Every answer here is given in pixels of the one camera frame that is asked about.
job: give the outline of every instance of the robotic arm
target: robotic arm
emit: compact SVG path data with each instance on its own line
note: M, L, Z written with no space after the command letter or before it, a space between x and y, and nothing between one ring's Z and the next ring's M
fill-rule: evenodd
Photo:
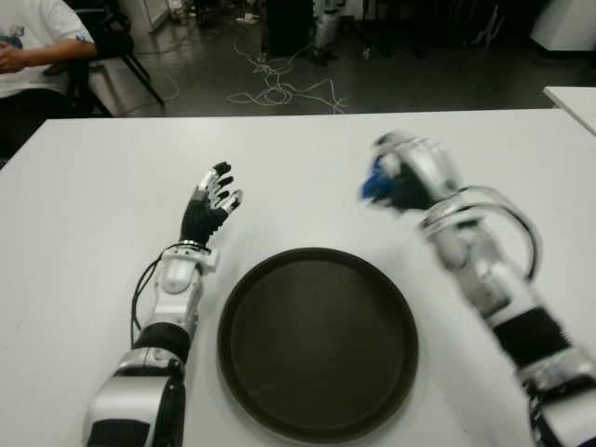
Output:
M596 362L568 340L531 285L538 257L531 223L495 190L463 187L449 157L426 139L390 133L375 149L363 196L400 211L427 212L421 231L517 368L535 444L596 445ZM469 191L496 203L469 202ZM492 212L513 218L527 232L534 255L526 274L482 223Z
M182 446L184 365L198 324L201 277L217 261L205 244L242 200L241 191L223 191L233 181L224 177L230 169L221 163L203 178L184 213L180 242L165 249L142 275L133 297L131 350L88 408L84 445ZM136 304L154 272L156 304L141 328ZM136 341L133 322L140 329Z

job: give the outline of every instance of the white table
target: white table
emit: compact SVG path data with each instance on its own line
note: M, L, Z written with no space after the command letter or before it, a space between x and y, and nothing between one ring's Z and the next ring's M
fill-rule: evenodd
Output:
M186 446L294 445L230 400L216 332L250 268L303 246L376 265L417 321L410 403L353 445L530 445L512 368L416 233L420 215L357 200L370 143L395 128L443 142L470 183L500 188L534 218L546 245L537 288L596 353L596 140L563 111L48 122L0 171L0 445L78 445L88 402L128 348L138 275L221 160L246 201L211 243L222 262L200 304ZM504 243L522 259L520 237L505 232Z
M546 87L544 92L584 128L596 135L595 87Z

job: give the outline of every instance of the blue object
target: blue object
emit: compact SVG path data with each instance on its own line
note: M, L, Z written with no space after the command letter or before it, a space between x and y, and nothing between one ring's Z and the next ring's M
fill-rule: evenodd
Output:
M362 186L362 198L384 198L396 189L396 182L386 176L381 158L377 158L372 164L371 177Z

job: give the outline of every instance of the black cloth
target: black cloth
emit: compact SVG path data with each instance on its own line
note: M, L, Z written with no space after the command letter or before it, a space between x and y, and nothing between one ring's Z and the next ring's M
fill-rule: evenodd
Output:
M11 158L47 119L69 117L66 97L45 88L0 98L0 158Z

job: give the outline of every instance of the round tray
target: round tray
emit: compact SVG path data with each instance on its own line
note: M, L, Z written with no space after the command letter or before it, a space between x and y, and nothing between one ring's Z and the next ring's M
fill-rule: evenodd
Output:
M360 258L285 251L236 285L220 321L225 381L264 426L339 442L382 424L407 399L418 362L412 313Z

